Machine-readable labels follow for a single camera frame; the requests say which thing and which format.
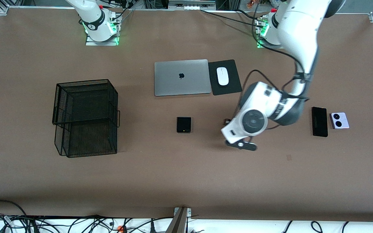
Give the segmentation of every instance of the silver laptop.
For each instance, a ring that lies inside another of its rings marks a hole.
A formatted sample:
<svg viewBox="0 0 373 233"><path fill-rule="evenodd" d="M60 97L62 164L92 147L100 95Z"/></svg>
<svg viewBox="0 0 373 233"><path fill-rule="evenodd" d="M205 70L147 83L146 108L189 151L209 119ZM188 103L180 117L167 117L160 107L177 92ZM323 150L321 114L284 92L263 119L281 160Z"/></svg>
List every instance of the silver laptop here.
<svg viewBox="0 0 373 233"><path fill-rule="evenodd" d="M155 96L211 93L208 60L155 62Z"/></svg>

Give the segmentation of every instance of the black mesh basket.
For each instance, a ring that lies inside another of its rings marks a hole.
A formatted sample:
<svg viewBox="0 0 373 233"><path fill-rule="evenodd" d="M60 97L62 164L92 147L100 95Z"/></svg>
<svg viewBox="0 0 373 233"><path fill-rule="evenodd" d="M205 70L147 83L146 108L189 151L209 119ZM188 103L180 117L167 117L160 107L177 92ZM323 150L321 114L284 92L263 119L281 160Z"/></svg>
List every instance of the black mesh basket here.
<svg viewBox="0 0 373 233"><path fill-rule="evenodd" d="M117 153L117 97L107 79L57 84L53 124L58 153L69 158Z"/></svg>

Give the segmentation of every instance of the robotic arm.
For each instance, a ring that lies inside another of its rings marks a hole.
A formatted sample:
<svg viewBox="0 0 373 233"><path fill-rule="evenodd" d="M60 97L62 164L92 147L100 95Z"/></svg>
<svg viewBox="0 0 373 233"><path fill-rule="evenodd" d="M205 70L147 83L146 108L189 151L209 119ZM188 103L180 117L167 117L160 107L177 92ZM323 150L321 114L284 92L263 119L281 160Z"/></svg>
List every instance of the robotic arm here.
<svg viewBox="0 0 373 233"><path fill-rule="evenodd" d="M251 84L240 100L240 111L221 130L227 145L255 150L254 144L243 139L262 133L268 119L283 126L299 119L319 53L317 31L323 18L332 16L344 3L345 0L288 0L280 4L277 12L267 15L268 28L260 36L267 44L283 46L297 60L293 88L286 93L263 82Z"/></svg>
<svg viewBox="0 0 373 233"><path fill-rule="evenodd" d="M87 35L105 41L117 33L116 13L98 6L96 0L66 0L80 15Z"/></svg>

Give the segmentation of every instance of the mouse pad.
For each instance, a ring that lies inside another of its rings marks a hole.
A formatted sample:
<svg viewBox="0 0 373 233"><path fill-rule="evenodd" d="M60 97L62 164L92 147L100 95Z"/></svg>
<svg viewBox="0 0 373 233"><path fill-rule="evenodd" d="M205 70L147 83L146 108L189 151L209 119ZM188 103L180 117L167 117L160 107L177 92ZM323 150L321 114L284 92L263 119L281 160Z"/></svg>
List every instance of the mouse pad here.
<svg viewBox="0 0 373 233"><path fill-rule="evenodd" d="M225 67L227 69L228 84L225 86L221 86L218 83L218 67ZM241 92L243 90L241 88L240 77L238 76L237 67L235 66L234 60L209 62L208 68L210 72L210 82L213 95L231 94Z"/></svg>

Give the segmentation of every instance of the white mouse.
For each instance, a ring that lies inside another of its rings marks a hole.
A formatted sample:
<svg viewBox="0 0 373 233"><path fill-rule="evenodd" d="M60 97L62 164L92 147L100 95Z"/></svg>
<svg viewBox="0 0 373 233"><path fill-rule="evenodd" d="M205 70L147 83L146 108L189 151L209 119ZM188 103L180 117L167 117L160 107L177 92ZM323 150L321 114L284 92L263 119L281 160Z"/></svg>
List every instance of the white mouse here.
<svg viewBox="0 0 373 233"><path fill-rule="evenodd" d="M228 72L227 68L225 67L218 67L217 68L217 77L218 77L218 83L221 86L225 86L228 84Z"/></svg>

